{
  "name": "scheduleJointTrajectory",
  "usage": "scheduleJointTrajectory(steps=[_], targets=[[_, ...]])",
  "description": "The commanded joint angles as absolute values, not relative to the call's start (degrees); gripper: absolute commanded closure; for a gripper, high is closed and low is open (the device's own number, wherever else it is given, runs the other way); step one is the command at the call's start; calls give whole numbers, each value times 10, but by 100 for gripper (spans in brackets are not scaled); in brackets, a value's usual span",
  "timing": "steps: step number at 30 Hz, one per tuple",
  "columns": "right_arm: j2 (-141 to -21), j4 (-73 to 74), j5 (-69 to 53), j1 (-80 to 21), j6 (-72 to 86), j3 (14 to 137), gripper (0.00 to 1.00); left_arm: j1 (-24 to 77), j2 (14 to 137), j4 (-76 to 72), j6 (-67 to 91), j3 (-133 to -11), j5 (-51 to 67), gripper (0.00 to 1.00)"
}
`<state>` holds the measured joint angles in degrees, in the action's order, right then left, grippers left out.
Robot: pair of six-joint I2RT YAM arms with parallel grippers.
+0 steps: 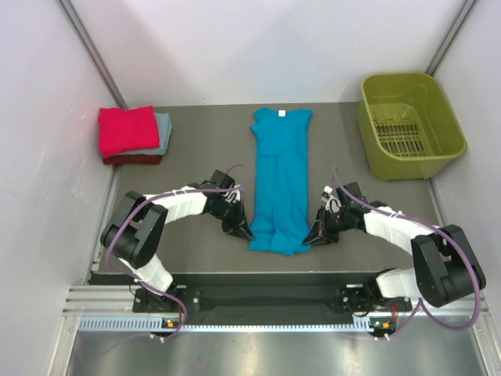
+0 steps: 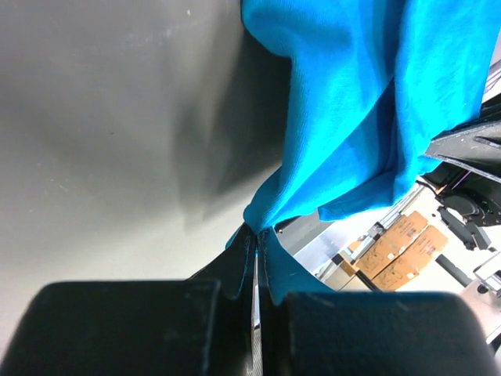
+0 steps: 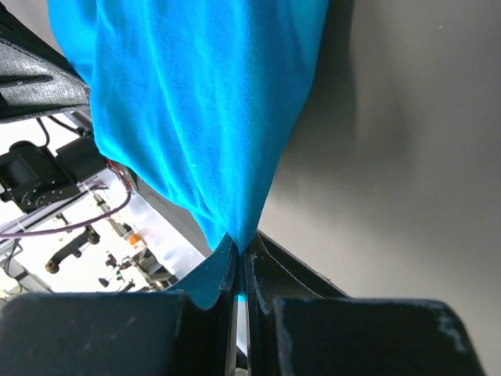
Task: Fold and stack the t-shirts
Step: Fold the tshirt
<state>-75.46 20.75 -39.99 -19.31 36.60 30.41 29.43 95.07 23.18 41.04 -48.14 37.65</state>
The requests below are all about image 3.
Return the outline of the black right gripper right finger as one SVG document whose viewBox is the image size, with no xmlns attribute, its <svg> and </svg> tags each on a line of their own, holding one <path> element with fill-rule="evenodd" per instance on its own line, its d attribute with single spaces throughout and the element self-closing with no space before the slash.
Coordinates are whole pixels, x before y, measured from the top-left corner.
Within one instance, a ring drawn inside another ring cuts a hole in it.
<svg viewBox="0 0 501 376">
<path fill-rule="evenodd" d="M 482 375 L 456 313 L 419 299 L 327 298 L 265 252 L 244 256 L 252 375 Z"/>
</svg>

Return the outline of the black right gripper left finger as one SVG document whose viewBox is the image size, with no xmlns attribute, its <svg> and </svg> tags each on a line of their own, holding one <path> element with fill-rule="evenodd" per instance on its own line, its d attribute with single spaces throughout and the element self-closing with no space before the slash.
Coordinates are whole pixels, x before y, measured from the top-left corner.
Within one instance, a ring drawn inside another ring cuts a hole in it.
<svg viewBox="0 0 501 376">
<path fill-rule="evenodd" d="M 1 372 L 232 375 L 237 263 L 225 238 L 166 291 L 14 298 L 1 311 Z"/>
</svg>

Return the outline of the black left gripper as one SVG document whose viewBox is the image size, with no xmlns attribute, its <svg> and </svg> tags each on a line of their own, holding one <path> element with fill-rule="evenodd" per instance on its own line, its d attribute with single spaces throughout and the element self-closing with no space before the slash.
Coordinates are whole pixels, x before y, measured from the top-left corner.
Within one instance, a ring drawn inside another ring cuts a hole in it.
<svg viewBox="0 0 501 376">
<path fill-rule="evenodd" d="M 87 110 L 89 87 L 49 44 L 1 6 L 1 119 Z"/>
</svg>

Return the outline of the turquoise t-shirt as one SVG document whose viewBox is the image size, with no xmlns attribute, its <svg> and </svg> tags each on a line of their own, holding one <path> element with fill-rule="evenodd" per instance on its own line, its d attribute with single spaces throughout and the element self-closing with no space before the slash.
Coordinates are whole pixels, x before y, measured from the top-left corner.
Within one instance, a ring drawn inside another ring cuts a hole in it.
<svg viewBox="0 0 501 376">
<path fill-rule="evenodd" d="M 315 77 L 326 1 L 51 1 L 96 145 L 187 210 L 208 246 L 254 239 Z"/>
</svg>

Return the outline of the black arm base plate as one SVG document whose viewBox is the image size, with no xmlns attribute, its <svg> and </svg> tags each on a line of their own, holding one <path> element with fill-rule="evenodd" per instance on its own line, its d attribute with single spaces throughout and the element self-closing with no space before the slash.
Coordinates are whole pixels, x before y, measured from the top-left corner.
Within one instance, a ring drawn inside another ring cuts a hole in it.
<svg viewBox="0 0 501 376">
<path fill-rule="evenodd" d="M 131 169 L 128 171 L 132 174 L 132 182 L 136 192 L 159 215 L 173 225 L 203 256 L 209 256 L 211 249 L 207 246 L 205 236 L 191 214 L 187 210 L 164 199 L 153 188 L 142 181 Z M 347 294 L 335 286 L 328 278 L 325 278 L 321 273 L 317 273 L 263 232 L 259 231 L 258 235 L 269 254 L 310 290 L 328 298 L 348 297 Z"/>
</svg>

